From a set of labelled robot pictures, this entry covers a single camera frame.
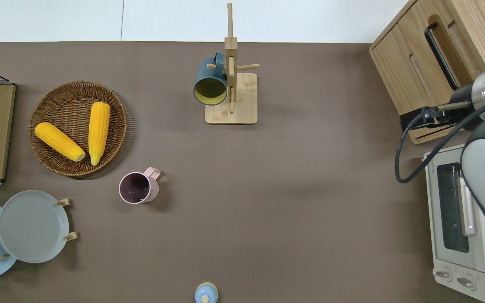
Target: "yellow corn cob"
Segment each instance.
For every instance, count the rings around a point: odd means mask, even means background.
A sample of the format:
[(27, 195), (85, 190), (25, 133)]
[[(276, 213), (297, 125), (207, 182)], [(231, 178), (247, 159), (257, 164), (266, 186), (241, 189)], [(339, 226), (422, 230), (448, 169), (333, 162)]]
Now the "yellow corn cob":
[(78, 162), (85, 157), (85, 152), (81, 147), (61, 130), (48, 122), (39, 123), (39, 125), (35, 127), (35, 135), (58, 153), (72, 161)]
[(108, 103), (93, 103), (89, 117), (89, 155), (92, 165), (97, 165), (104, 154), (108, 138), (109, 114)]

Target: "oven door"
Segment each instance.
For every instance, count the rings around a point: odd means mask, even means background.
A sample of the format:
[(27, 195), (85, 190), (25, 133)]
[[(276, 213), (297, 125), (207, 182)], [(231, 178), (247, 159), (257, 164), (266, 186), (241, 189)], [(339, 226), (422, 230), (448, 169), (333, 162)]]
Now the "oven door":
[(485, 272), (480, 211), (461, 176), (463, 146), (438, 153), (429, 164), (429, 201), (436, 259)]

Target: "black handle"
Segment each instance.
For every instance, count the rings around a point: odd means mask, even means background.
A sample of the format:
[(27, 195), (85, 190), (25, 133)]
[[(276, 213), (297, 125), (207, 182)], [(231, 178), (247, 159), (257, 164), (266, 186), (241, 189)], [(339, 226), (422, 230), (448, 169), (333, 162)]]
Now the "black handle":
[(426, 40), (429, 44), (429, 48), (431, 48), (433, 55), (435, 56), (435, 59), (437, 59), (437, 63), (439, 63), (439, 66), (441, 67), (441, 71), (443, 71), (443, 74), (445, 75), (445, 78), (448, 81), (450, 88), (452, 88), (452, 90), (457, 90), (459, 88), (459, 85), (458, 83), (456, 83), (456, 80), (452, 76), (452, 72), (450, 71), (450, 68), (446, 64), (445, 58), (441, 54), (441, 50), (439, 50), (439, 47), (437, 46), (435, 39), (433, 39), (432, 29), (436, 27), (437, 27), (437, 23), (431, 23), (430, 25), (428, 25), (428, 27), (426, 27), (424, 31), (424, 36), (426, 37)]

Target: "wooden peg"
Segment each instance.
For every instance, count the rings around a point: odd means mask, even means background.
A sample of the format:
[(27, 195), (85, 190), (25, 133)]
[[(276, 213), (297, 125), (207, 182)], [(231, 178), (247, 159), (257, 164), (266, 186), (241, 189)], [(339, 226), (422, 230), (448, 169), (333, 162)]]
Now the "wooden peg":
[[(216, 68), (216, 65), (215, 64), (207, 63), (207, 67), (209, 69), (215, 69)], [(244, 71), (246, 69), (258, 69), (260, 67), (261, 67), (261, 65), (259, 65), (259, 63), (257, 63), (257, 64), (248, 64), (248, 65), (239, 65), (237, 67), (237, 71)]]
[(235, 110), (235, 88), (232, 86), (229, 88), (229, 113), (233, 114)]
[(233, 3), (227, 4), (227, 36), (233, 37)]
[(228, 64), (229, 76), (235, 77), (235, 59), (233, 58), (233, 56), (229, 56), (228, 61), (229, 61), (229, 64)]
[(69, 233), (68, 236), (63, 237), (63, 240), (67, 240), (67, 241), (74, 240), (74, 239), (77, 239), (77, 232), (75, 231)]
[(61, 205), (62, 207), (69, 206), (71, 205), (71, 201), (69, 200), (69, 198), (64, 198), (57, 201), (56, 205)]
[(248, 65), (240, 65), (237, 67), (237, 71), (244, 71), (245, 69), (258, 69), (260, 68), (261, 66), (259, 65), (259, 63), (257, 64), (248, 64)]

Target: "woven round tray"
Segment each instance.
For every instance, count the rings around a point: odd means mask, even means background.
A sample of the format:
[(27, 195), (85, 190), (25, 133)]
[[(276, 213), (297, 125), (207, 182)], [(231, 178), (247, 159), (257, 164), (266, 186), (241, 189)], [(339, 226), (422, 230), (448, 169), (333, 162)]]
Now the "woven round tray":
[[(89, 115), (94, 102), (110, 105), (108, 139), (100, 162), (91, 165), (88, 152)], [(74, 162), (35, 136), (35, 126), (41, 122), (52, 123), (81, 147), (86, 156)], [(121, 100), (104, 85), (75, 81), (50, 91), (33, 111), (29, 121), (29, 142), (35, 157), (51, 171), (69, 177), (84, 176), (106, 166), (117, 154), (127, 133), (127, 114)]]

